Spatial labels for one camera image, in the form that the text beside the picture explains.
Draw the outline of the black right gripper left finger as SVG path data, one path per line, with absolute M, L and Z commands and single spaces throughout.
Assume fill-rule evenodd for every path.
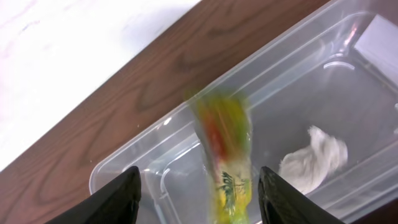
M 93 195 L 49 220 L 51 224 L 133 224 L 141 200 L 139 168 L 132 166 Z

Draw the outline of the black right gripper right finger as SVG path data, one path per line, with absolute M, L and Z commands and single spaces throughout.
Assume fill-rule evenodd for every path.
M 260 171 L 258 194 L 263 223 L 344 224 L 267 166 Z

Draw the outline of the white tissue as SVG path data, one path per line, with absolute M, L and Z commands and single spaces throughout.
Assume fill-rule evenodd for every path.
M 344 141 L 316 126 L 308 129 L 310 144 L 281 160 L 278 174 L 299 192 L 314 191 L 329 176 L 345 166 L 348 148 Z

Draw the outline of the green orange snack wrapper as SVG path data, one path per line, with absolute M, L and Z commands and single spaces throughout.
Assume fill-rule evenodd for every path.
M 193 96 L 188 105 L 203 147 L 210 222 L 249 223 L 252 123 L 245 97 L 214 91 Z

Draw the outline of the clear plastic waste bin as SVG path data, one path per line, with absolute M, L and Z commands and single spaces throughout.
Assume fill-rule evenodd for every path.
M 397 199 L 397 2 L 332 1 L 205 88 L 249 100 L 252 176 L 277 170 L 317 126 L 344 140 L 348 162 L 309 198 L 351 223 Z M 139 223 L 208 223 L 203 148 L 182 104 L 102 160 L 96 192 L 141 171 Z

